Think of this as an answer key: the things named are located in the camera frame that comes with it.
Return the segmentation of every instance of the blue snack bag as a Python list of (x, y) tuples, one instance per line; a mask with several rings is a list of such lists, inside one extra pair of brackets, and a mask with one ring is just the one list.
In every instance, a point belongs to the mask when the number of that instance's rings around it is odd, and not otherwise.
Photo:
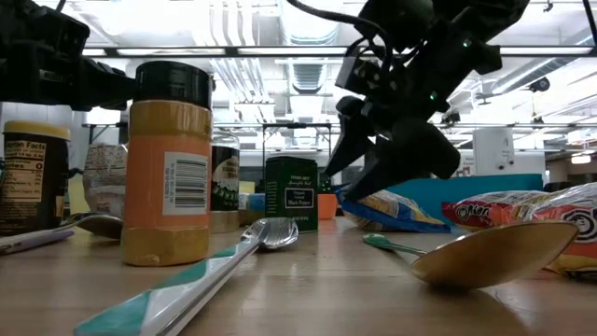
[(447, 233), (450, 227), (430, 217), (419, 205), (387, 190), (378, 191), (357, 203), (344, 199), (336, 191), (344, 215), (367, 231), (416, 231)]

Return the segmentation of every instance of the spoon handle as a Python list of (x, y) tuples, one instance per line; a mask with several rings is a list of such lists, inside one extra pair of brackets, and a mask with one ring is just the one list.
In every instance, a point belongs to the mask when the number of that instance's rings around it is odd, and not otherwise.
[(363, 240), (367, 245), (371, 245), (385, 250), (405, 252), (411, 255), (415, 255), (417, 257), (422, 257), (427, 254), (427, 252), (418, 248), (394, 244), (389, 240), (385, 239), (385, 237), (383, 237), (383, 239), (379, 239), (377, 237), (368, 237), (368, 235), (366, 235), (365, 237), (363, 237)]

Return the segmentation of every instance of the orange spice jar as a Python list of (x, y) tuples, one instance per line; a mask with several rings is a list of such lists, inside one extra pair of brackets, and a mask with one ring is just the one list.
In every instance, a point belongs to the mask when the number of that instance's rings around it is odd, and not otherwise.
[(167, 266), (207, 257), (212, 80), (176, 62), (137, 68), (130, 111), (122, 253)]

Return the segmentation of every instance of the snack bag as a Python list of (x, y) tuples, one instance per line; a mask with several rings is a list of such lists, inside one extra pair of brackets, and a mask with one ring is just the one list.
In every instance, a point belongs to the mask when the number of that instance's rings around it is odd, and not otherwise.
[(597, 280), (597, 183), (553, 192), (533, 206), (524, 220), (575, 223), (576, 240), (548, 268), (574, 278)]
[(83, 187), (91, 211), (124, 218), (127, 173), (124, 145), (91, 145), (85, 162)]
[(367, 231), (450, 232), (442, 221), (430, 217), (411, 199), (382, 190), (353, 203), (336, 191), (344, 215)]
[(477, 231), (520, 222), (530, 206), (544, 200), (543, 191), (497, 191), (473, 196), (458, 203), (443, 203), (443, 215), (458, 227)]

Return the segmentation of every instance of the black pepper can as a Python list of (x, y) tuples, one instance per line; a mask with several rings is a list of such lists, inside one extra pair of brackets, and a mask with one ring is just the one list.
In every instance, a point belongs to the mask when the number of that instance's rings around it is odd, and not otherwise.
[(293, 218), (299, 232), (317, 231), (318, 177), (314, 160), (268, 159), (265, 166), (266, 217)]

